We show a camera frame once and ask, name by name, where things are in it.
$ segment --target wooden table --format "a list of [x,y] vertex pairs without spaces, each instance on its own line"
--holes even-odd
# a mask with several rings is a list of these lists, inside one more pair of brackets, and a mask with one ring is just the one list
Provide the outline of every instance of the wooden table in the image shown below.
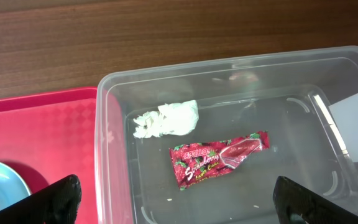
[[137,68],[358,45],[358,0],[0,0],[0,98]]

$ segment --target red tray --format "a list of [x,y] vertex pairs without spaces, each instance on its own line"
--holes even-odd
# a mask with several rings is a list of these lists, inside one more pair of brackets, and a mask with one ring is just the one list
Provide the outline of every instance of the red tray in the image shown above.
[[98,222],[94,187],[96,88],[0,100],[0,161],[34,193],[69,174],[80,178],[77,224]]

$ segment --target clear plastic container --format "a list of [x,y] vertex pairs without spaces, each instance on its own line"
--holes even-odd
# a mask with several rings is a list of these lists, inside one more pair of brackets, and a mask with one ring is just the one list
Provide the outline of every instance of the clear plastic container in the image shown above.
[[[358,47],[106,76],[98,87],[95,132],[99,223],[278,223],[272,192],[279,175],[358,215],[358,162],[330,113],[331,105],[356,94]],[[137,115],[188,100],[199,106],[193,132],[133,137]],[[178,189],[169,147],[259,130],[269,131],[269,150],[251,155],[231,174]]]

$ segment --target strawberry candy wrapper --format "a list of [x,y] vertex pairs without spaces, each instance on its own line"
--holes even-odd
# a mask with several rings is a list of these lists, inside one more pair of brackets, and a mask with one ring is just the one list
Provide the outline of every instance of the strawberry candy wrapper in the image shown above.
[[231,173],[249,154],[269,148],[266,131],[226,141],[183,144],[170,148],[180,190],[212,177]]

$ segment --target white tissue paper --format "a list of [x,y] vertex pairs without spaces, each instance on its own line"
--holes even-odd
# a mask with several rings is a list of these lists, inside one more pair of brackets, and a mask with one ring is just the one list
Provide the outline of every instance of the white tissue paper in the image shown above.
[[158,106],[158,111],[149,111],[135,118],[138,127],[136,138],[161,137],[163,134],[185,135],[196,128],[198,107],[195,100]]

